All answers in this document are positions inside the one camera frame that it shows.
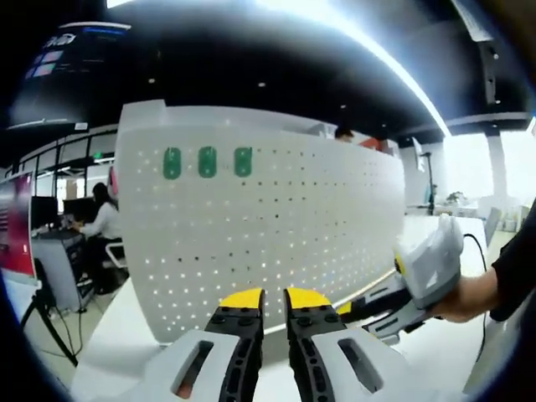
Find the ceiling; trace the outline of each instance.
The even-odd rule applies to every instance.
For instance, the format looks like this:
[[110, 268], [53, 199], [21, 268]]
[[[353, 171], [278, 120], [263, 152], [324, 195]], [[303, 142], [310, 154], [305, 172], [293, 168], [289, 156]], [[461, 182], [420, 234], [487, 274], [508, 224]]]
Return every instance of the ceiling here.
[[[473, 42], [450, 2], [332, 3], [405, 67], [445, 121], [486, 116], [457, 124], [455, 134], [486, 130], [492, 135], [502, 126], [528, 124], [527, 117], [508, 114], [534, 109], [508, 50], [495, 42]], [[103, 0], [58, 0], [34, 7], [39, 9], [28, 21], [31, 34], [17, 35], [16, 44], [9, 45], [13, 79], [3, 94], [1, 123], [52, 122], [6, 130], [9, 147], [0, 151], [0, 166], [73, 132], [76, 122], [117, 123], [124, 103], [159, 98], [171, 106], [280, 111], [381, 139], [442, 138], [407, 85], [338, 27], [261, 8], [252, 0], [138, 0], [110, 10]], [[21, 9], [12, 20], [23, 16], [27, 19]], [[126, 23], [131, 29], [119, 34], [56, 28], [73, 21]], [[43, 44], [65, 33], [76, 40], [62, 48], [53, 73], [25, 80]], [[486, 89], [490, 77], [494, 91]]]

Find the black sleeve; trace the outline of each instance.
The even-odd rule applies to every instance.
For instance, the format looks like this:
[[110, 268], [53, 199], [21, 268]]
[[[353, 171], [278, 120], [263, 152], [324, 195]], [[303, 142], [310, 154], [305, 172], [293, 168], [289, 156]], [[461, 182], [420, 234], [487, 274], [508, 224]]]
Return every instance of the black sleeve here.
[[491, 311], [495, 321], [507, 320], [536, 286], [536, 203], [523, 227], [501, 249], [492, 265], [497, 272], [500, 305]]

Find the white perforated panel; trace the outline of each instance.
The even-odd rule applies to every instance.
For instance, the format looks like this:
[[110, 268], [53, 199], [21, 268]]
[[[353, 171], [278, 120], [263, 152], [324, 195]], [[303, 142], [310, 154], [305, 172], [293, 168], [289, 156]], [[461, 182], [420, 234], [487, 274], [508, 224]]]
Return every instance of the white perforated panel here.
[[[284, 322], [283, 288], [317, 289], [332, 302], [392, 268], [402, 229], [400, 160], [288, 132], [154, 127], [118, 138], [126, 258], [147, 322], [162, 343], [202, 328], [222, 297], [266, 289], [265, 328]], [[162, 174], [170, 147], [182, 173]], [[201, 178], [213, 147], [217, 173]], [[235, 149], [252, 173], [235, 175]]]

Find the green clip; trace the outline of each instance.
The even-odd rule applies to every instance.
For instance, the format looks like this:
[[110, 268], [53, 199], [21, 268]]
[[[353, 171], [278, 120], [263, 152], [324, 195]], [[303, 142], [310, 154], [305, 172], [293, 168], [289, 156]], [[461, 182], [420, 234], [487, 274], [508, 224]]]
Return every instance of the green clip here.
[[164, 152], [162, 173], [167, 180], [175, 180], [181, 175], [181, 151], [168, 148]]
[[216, 148], [202, 147], [199, 150], [199, 176], [202, 178], [213, 178], [216, 175]]
[[247, 178], [251, 175], [251, 158], [253, 150], [251, 147], [240, 147], [234, 150], [234, 174], [239, 178]]

